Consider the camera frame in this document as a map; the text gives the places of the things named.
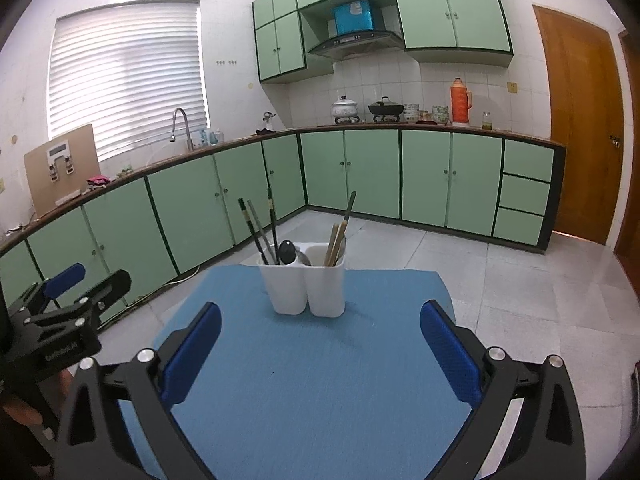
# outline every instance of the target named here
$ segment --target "orange thermos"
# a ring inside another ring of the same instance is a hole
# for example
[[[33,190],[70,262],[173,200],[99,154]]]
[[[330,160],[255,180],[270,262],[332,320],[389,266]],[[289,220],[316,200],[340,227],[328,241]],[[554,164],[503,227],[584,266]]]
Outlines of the orange thermos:
[[[459,77],[451,85],[452,123],[469,124],[469,108],[473,106],[471,92]]]

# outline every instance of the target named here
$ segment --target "kitchen countertop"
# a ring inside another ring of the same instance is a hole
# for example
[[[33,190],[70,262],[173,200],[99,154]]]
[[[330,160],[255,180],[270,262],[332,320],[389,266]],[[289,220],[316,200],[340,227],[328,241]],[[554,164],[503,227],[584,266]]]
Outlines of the kitchen countertop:
[[[171,158],[166,158],[165,160],[161,160],[160,162],[156,162],[149,166],[145,166],[144,168],[139,168],[138,170],[133,171],[125,176],[122,176],[116,180],[113,180],[110,184],[107,184],[105,188],[96,189],[85,193],[75,199],[70,200],[69,202],[64,203],[63,205],[55,208],[54,210],[48,212],[41,218],[35,219],[30,222],[25,228],[16,233],[12,233],[7,238],[5,238],[2,242],[0,242],[0,255],[4,254],[12,247],[19,244],[22,240],[27,238],[29,235],[36,232],[39,228],[45,226],[49,222],[55,220],[56,218],[61,217],[65,213],[75,209],[78,206],[92,200],[100,195],[103,195],[117,187],[124,186],[129,182],[147,176],[149,174],[155,173],[157,171],[165,170],[166,168],[170,168],[172,166],[176,166],[177,164],[181,164],[183,162],[187,162],[189,160],[193,160],[196,158],[200,158],[201,156],[210,155],[216,152],[222,152],[224,150],[229,150],[231,148],[235,148],[237,146],[243,146],[245,144],[251,144],[252,142],[258,142],[260,140],[266,139],[274,139],[276,137],[282,137],[286,135],[292,134],[300,134],[300,133],[308,133],[308,132],[330,132],[332,130],[370,130],[370,129],[384,129],[384,130],[397,130],[397,129],[408,129],[408,130],[425,130],[425,131],[436,131],[436,132],[468,132],[474,134],[481,134],[487,137],[500,137],[506,139],[513,140],[524,140],[530,142],[532,144],[537,144],[539,146],[547,146],[550,148],[554,147],[562,147],[563,144],[559,142],[555,142],[550,139],[540,139],[539,137],[531,137],[523,134],[517,134],[514,132],[508,132],[505,130],[483,130],[481,128],[460,128],[453,126],[439,126],[434,124],[412,124],[412,123],[357,123],[357,124],[328,124],[326,126],[310,126],[308,128],[289,128],[287,130],[281,130],[279,132],[274,132],[272,134],[264,134],[264,135],[255,135],[249,137],[241,137],[240,139],[228,140],[227,142],[222,142],[215,146],[210,146],[208,148],[201,148],[199,150],[194,150],[191,153],[185,153],[183,155],[176,155]]]

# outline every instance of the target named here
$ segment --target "tiled floor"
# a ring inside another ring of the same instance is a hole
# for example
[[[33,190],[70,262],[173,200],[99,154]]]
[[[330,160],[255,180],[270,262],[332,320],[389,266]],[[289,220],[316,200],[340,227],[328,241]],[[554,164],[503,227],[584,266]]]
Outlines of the tiled floor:
[[[324,242],[338,218],[305,211],[281,225],[278,238]],[[580,405],[587,476],[599,477],[628,436],[628,376],[640,360],[640,306],[610,249],[554,234],[545,255],[530,254],[357,218],[351,218],[347,236],[347,266],[353,269],[439,272],[458,324],[474,330],[485,345],[536,362],[560,354]],[[218,265],[256,260],[249,245]],[[98,361],[128,360],[149,344],[202,277],[176,286],[104,332]],[[512,402],[483,474],[497,466],[519,407]]]

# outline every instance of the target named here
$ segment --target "white wall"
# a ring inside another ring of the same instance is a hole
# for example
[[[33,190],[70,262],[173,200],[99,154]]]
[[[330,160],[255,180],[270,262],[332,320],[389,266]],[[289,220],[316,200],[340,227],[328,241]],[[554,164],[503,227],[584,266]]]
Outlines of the white wall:
[[[33,0],[2,48],[0,178],[4,178],[6,191],[0,194],[0,228],[27,222],[32,212],[23,155],[48,140],[46,85],[56,18],[118,1],[129,0]],[[273,86],[263,89],[258,82],[251,7],[254,0],[199,1],[212,126],[220,128],[227,139],[244,137],[261,127],[265,110],[278,113],[274,126],[282,126],[281,116],[289,123],[286,89]],[[217,60],[238,63],[217,65]],[[15,146],[10,143],[13,134],[18,135]],[[101,167],[103,173],[113,176],[128,164],[140,167],[150,157],[152,160],[166,158],[183,149],[184,142],[158,142],[151,148],[114,157]]]
[[[606,0],[502,0],[507,15],[514,59],[509,69],[491,66],[415,62],[404,52],[383,52],[376,56],[334,64],[334,74],[289,85],[294,126],[330,123],[330,105],[340,95],[359,104],[361,118],[370,120],[367,105],[388,95],[404,104],[450,105],[449,86],[462,77],[474,94],[470,123],[479,126],[484,110],[490,111],[494,128],[550,137],[551,114],[545,54],[533,5],[560,10],[604,28],[610,33],[623,91],[625,149],[623,172],[609,240],[618,238],[630,183],[633,147],[633,115],[628,74],[618,34],[624,29]],[[509,94],[507,81],[518,84]]]

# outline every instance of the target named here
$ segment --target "range hood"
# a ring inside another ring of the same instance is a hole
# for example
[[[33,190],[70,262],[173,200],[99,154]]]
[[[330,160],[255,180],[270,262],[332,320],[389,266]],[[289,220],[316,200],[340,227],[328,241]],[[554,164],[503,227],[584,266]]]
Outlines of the range hood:
[[[370,54],[384,48],[404,48],[404,41],[390,30],[359,30],[323,41],[309,52],[342,61],[348,57]]]

